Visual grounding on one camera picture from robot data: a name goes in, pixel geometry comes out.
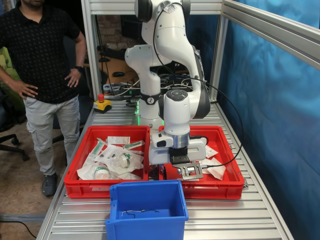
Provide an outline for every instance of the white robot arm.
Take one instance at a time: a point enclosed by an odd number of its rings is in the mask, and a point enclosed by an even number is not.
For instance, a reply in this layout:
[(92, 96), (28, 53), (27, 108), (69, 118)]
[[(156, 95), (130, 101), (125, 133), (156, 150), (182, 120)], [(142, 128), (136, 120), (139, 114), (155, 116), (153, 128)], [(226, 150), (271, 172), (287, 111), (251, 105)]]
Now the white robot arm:
[[(206, 139), (190, 137), (189, 121), (204, 118), (210, 111), (210, 101), (205, 85), (199, 81), (204, 79), (200, 56), (186, 36), (190, 1), (136, 0), (135, 13), (143, 20), (142, 37), (147, 45), (129, 48), (126, 61), (140, 77), (139, 111), (143, 118), (152, 119), (158, 114), (164, 120), (164, 131), (151, 136), (149, 161), (153, 165), (171, 163), (181, 170), (184, 180), (201, 178), (201, 166), (192, 161), (205, 159)], [(186, 66), (193, 91), (175, 89), (158, 97), (160, 78), (150, 71), (151, 66), (162, 65), (158, 58), (164, 64), (176, 61)]]

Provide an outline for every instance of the blue plastic bin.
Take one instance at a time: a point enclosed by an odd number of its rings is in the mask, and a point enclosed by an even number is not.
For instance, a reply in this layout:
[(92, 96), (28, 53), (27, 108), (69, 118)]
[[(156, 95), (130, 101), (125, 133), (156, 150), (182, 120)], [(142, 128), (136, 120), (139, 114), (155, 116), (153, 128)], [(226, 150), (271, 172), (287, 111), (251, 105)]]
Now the blue plastic bin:
[(180, 180), (116, 184), (110, 187), (110, 199), (108, 240), (184, 239), (189, 215)]

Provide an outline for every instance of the wristwatch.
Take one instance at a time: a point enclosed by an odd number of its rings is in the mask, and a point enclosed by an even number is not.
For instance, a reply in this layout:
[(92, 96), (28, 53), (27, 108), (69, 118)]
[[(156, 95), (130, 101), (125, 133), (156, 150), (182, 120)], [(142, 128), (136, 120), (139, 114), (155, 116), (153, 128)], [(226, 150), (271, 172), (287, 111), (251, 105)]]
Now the wristwatch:
[(85, 69), (82, 66), (75, 66), (74, 68), (77, 69), (80, 73), (84, 73)]

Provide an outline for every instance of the black shirt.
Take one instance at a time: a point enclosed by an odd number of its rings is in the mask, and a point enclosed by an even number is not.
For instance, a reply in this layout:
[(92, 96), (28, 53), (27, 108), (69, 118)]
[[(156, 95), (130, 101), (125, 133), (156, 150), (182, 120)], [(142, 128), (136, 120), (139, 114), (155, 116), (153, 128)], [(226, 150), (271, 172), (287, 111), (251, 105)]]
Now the black shirt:
[(70, 66), (64, 36), (76, 39), (80, 30), (63, 10), (43, 6), (39, 23), (26, 18), (19, 7), (0, 16), (0, 49), (8, 48), (12, 63), (26, 84), (38, 87), (37, 100), (58, 104), (78, 94), (65, 77)]

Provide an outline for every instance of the sneaker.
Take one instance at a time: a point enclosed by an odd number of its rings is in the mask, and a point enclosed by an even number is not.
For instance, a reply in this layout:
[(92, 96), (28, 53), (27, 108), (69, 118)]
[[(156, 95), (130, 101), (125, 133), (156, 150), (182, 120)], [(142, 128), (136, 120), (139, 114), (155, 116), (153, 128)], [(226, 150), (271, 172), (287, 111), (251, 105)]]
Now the sneaker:
[(43, 175), (44, 181), (42, 184), (42, 193), (46, 197), (51, 197), (55, 195), (57, 190), (57, 174), (53, 175)]

